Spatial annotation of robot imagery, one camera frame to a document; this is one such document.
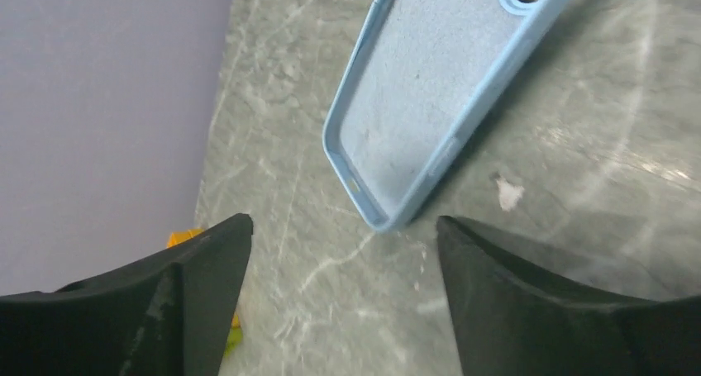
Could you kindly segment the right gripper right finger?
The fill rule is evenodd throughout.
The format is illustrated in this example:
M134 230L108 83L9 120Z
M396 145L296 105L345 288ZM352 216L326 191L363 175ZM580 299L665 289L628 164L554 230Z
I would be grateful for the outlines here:
M700 299L656 301L526 260L524 236L441 216L436 243L465 375L697 375Z

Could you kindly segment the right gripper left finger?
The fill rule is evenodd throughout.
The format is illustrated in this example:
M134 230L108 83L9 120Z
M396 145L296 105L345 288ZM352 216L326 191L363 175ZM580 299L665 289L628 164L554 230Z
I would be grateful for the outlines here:
M193 239L55 292L1 299L4 375L216 375L207 310L240 295L254 224L239 213Z

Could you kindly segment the blue phone case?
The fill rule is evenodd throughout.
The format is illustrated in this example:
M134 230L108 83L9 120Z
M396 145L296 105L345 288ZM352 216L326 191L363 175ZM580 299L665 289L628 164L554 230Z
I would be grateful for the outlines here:
M409 223L570 0L374 0L323 128L365 222Z

